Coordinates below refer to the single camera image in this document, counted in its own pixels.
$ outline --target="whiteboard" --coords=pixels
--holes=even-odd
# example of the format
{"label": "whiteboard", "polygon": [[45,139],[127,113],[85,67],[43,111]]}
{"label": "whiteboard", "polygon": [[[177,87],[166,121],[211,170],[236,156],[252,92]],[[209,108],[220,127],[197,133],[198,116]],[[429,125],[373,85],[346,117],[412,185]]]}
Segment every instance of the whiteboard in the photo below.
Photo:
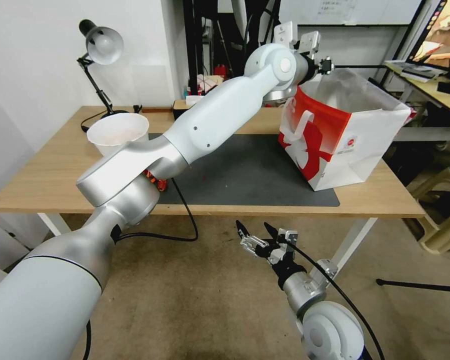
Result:
{"label": "whiteboard", "polygon": [[281,0],[281,23],[408,25],[421,0]]}

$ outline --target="red and white paper bag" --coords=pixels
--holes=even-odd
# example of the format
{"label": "red and white paper bag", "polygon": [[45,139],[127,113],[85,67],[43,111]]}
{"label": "red and white paper bag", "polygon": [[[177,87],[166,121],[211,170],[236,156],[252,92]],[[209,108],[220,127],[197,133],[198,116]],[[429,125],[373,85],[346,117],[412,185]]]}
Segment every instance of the red and white paper bag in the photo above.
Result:
{"label": "red and white paper bag", "polygon": [[314,190],[363,183],[410,108],[346,69],[311,96],[299,88],[285,103],[278,141]]}

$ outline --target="lamp shade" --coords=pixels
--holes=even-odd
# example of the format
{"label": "lamp shade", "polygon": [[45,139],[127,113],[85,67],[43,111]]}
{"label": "lamp shade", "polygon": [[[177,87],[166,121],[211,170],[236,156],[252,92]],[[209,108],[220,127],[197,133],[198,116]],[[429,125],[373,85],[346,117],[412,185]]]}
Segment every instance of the lamp shade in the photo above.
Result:
{"label": "lamp shade", "polygon": [[115,30],[96,26],[93,21],[80,21],[81,33],[85,36],[86,51],[97,64],[108,65],[116,62],[124,50],[124,40]]}

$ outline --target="computer screen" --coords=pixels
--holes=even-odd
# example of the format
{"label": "computer screen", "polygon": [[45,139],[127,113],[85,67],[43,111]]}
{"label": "computer screen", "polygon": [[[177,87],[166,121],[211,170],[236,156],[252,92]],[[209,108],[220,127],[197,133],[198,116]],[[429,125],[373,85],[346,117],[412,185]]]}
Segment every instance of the computer screen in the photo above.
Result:
{"label": "computer screen", "polygon": [[450,70],[450,0],[438,3],[407,62]]}

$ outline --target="beige plastic stool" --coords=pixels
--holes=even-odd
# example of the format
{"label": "beige plastic stool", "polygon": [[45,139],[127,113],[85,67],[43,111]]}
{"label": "beige plastic stool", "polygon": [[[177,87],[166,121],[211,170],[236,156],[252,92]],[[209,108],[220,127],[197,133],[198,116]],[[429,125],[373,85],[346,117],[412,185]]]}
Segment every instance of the beige plastic stool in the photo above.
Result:
{"label": "beige plastic stool", "polygon": [[[417,201],[426,200],[430,198],[429,192],[436,185],[443,183],[450,184],[450,167],[424,182],[412,195]],[[424,231],[423,237],[418,242],[425,250],[432,254],[442,254],[450,250],[450,216],[441,224],[435,223],[428,214],[417,220]]]}

